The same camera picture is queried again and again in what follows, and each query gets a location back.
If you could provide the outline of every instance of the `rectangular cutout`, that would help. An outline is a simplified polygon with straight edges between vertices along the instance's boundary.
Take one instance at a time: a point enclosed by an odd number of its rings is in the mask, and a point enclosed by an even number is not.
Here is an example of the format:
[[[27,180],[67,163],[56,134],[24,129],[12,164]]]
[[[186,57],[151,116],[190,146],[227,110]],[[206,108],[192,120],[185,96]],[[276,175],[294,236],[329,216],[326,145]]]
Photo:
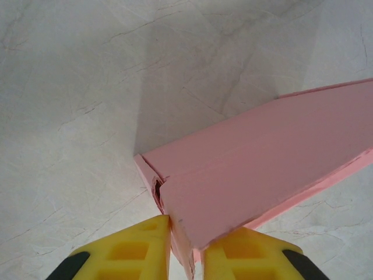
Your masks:
[[[149,244],[147,242],[122,242],[110,252],[109,260],[145,260]]]

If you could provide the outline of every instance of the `white marble surface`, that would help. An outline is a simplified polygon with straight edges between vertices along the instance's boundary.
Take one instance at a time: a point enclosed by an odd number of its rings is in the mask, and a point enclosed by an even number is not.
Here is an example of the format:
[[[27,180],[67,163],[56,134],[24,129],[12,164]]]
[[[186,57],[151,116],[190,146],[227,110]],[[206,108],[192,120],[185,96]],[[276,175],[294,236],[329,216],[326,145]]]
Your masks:
[[[372,77],[373,1],[2,0],[0,42],[0,279],[45,279],[158,213],[135,153]],[[373,279],[372,185],[370,166],[260,230],[332,279]]]

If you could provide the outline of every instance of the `pink foam board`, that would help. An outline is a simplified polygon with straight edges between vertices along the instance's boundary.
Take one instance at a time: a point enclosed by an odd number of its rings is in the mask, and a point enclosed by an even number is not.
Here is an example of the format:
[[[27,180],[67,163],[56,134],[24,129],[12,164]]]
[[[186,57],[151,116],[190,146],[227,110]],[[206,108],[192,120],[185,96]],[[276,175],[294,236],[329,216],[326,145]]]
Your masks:
[[[372,107],[373,79],[294,93],[137,156],[188,276],[193,249],[372,163]]]

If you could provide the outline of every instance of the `black rubber tip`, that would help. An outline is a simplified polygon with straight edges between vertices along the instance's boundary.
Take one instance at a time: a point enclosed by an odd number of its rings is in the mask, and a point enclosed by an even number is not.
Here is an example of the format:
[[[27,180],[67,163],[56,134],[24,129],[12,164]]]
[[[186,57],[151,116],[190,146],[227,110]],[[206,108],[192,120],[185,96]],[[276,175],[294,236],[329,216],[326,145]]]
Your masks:
[[[305,280],[329,280],[329,278],[305,255],[291,250],[283,250],[282,253]]]
[[[67,257],[46,280],[72,280],[89,256],[88,252],[80,252]]]

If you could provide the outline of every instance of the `yellow plastic part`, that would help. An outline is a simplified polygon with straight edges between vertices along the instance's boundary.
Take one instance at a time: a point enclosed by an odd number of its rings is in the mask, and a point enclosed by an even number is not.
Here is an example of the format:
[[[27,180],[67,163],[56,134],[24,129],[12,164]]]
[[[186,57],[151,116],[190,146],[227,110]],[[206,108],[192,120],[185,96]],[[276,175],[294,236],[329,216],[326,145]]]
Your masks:
[[[302,250],[285,241],[242,227],[207,248],[204,280],[304,280],[282,253]]]
[[[167,280],[170,218],[160,215],[89,243],[90,257],[73,280]]]

